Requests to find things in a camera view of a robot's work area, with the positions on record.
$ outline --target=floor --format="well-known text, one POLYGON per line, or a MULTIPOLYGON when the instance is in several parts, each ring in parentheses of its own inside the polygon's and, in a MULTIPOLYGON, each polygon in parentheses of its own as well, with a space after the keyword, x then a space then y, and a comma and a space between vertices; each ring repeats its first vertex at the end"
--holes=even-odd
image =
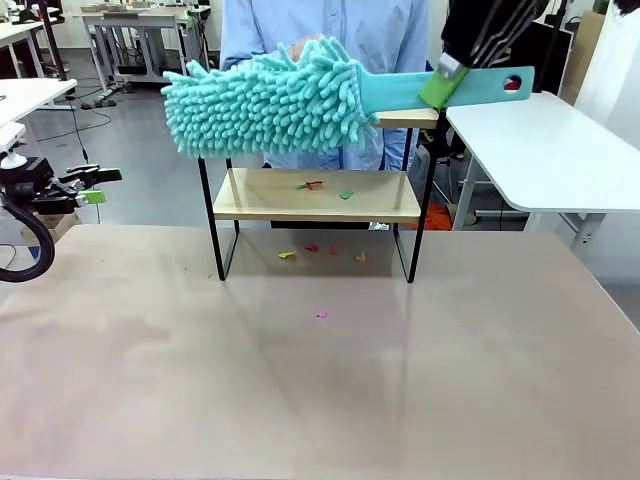
MULTIPOLYGON (((70 69, 70 78, 78 80, 77 94, 90 102, 99 90, 99 81, 88 50, 63 50, 62 57, 70 69)), ((103 167, 118 167, 124 180, 105 184, 101 188, 108 201, 100 205, 100 221, 118 224, 206 225, 206 213, 196 162, 176 151, 165 125, 164 106, 157 87, 136 87, 133 93, 118 93, 112 97, 115 107, 99 110, 76 110, 80 138, 91 163, 103 167)), ((74 130, 74 118, 68 111, 37 111, 28 117, 28 127, 38 140, 40 152, 57 172, 82 164, 82 152, 74 130)), ((34 152, 35 142, 26 148, 34 152)), ((259 167, 261 155, 234 159, 234 165, 259 167)), ((458 198, 457 181, 466 173, 468 160, 453 161, 453 200, 458 198)), ((224 178, 225 164, 208 161, 211 190, 216 192, 224 178)), ((438 166, 436 182, 448 195, 446 166, 438 166)), ((434 194, 434 200, 444 203, 434 194)), ((502 198, 492 187, 479 186, 474 192, 472 209, 500 210, 502 198)), ((79 209, 84 223, 98 221, 94 208, 79 209)), ((16 222, 0 216, 3 241, 24 244, 16 222)), ((521 230, 523 220, 503 218, 482 219, 472 230, 521 230)), ((622 308, 640 325, 640 286, 611 287, 610 294, 619 299, 622 308)))

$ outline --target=person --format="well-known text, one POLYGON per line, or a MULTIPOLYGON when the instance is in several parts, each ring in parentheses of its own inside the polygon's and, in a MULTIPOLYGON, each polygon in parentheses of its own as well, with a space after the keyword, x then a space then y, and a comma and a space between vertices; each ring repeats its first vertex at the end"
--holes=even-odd
MULTIPOLYGON (((297 61, 307 40, 333 36, 371 73, 421 72, 428 7, 428 0, 225 0, 221 70, 256 55, 279 55, 279 43, 297 61)), ((265 161, 274 168, 400 170, 406 132, 378 130, 362 151, 349 145, 324 153, 265 153, 265 161)))

